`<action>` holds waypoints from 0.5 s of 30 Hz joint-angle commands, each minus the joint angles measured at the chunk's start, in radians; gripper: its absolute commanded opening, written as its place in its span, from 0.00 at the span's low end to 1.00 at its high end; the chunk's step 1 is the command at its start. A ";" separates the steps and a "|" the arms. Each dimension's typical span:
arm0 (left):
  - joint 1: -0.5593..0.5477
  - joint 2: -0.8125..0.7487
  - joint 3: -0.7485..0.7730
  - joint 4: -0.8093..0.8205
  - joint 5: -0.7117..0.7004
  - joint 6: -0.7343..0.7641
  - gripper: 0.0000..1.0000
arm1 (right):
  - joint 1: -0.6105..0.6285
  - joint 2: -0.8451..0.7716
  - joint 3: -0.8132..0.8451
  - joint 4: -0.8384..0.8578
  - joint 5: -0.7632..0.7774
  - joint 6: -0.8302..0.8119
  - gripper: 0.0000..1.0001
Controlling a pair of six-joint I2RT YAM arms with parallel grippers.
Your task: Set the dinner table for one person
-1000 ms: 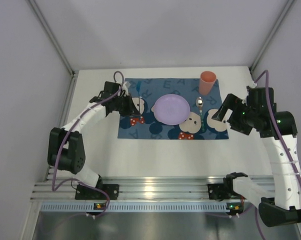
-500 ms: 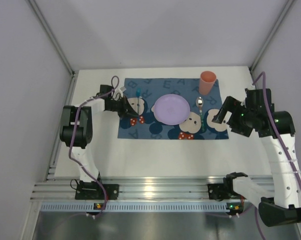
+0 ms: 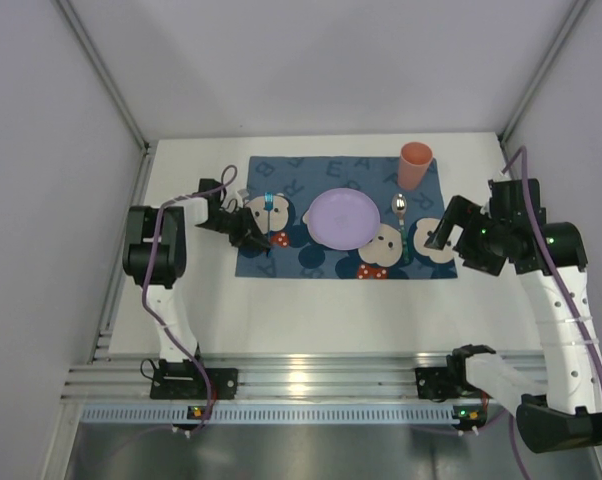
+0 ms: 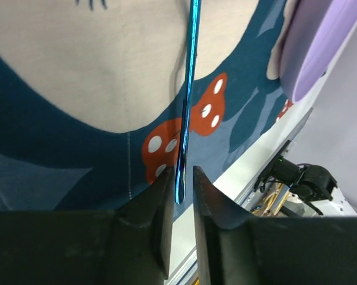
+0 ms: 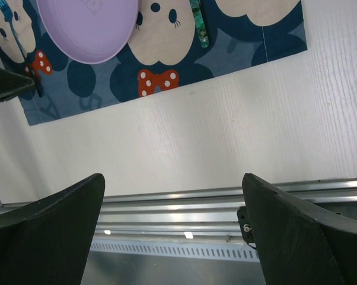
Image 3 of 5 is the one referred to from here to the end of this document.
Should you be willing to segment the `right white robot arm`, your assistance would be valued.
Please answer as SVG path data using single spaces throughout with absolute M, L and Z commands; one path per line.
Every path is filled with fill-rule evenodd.
M 592 358 L 598 338 L 587 295 L 587 256 L 579 230 L 549 223 L 537 180 L 493 182 L 482 207 L 454 196 L 425 245 L 440 250 L 454 227 L 466 268 L 492 276 L 514 266 L 530 302 L 545 359 L 541 385 L 509 366 L 492 348 L 465 345 L 446 358 L 458 394 L 483 391 L 516 421 L 534 453 L 602 445 L 602 374 Z

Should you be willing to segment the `blue bear print placemat cloth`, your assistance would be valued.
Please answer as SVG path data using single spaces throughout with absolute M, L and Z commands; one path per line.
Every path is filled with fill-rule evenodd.
M 405 227 L 411 263 L 402 256 L 399 224 L 392 212 L 396 157 L 267 157 L 249 161 L 247 205 L 266 233 L 264 194 L 274 195 L 270 257 L 240 250 L 235 274 L 245 278 L 340 280 L 435 280 L 457 276 L 452 247 L 424 246 L 444 213 L 438 168 L 430 164 L 420 185 L 405 192 Z M 337 251 L 316 243 L 304 222 L 312 201 L 333 188 L 369 196 L 380 212 L 380 229 L 365 248 Z

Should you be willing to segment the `purple plastic plate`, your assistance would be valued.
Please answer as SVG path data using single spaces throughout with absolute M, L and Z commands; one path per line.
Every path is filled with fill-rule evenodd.
M 365 193 L 334 188 L 312 201 L 304 222 L 316 243 L 333 250 L 349 251 L 373 239 L 380 226 L 380 212 Z

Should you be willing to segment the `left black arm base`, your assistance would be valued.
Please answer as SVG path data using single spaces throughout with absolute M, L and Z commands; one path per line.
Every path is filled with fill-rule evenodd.
M 205 380 L 190 360 L 181 363 L 159 360 L 151 362 L 153 375 L 150 387 L 152 400 L 206 400 Z M 239 385 L 236 368 L 204 368 L 211 386 L 212 400 L 233 400 Z

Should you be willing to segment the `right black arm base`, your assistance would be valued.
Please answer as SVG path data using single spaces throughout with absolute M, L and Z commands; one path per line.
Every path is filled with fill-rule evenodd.
M 418 398 L 434 402 L 454 399 L 480 399 L 485 393 L 471 386 L 463 369 L 454 367 L 417 367 L 414 370 Z

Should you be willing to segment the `orange plastic cup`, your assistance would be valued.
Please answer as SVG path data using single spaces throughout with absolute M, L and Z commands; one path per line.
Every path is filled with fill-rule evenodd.
M 416 189 L 424 178 L 431 162 L 431 148 L 421 142 L 405 144 L 400 151 L 397 183 L 404 190 Z

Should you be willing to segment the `silver spoon green handle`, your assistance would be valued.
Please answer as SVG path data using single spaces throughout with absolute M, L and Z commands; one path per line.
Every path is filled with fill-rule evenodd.
M 411 263 L 411 257 L 408 246 L 408 235 L 405 227 L 405 215 L 407 213 L 407 200 L 402 193 L 396 193 L 392 199 L 392 212 L 396 216 L 399 224 L 399 231 L 402 240 L 402 256 L 406 264 Z

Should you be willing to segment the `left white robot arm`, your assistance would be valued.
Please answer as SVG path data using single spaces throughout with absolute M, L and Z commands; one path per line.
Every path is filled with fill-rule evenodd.
M 225 184 L 204 178 L 197 192 L 172 199 L 164 208 L 136 205 L 128 210 L 123 270 L 142 289 L 142 306 L 160 341 L 159 359 L 169 364 L 189 362 L 199 351 L 180 282 L 187 266 L 187 228 L 224 234 L 232 246 L 250 253 L 270 250 L 248 207 L 223 207 L 226 193 Z

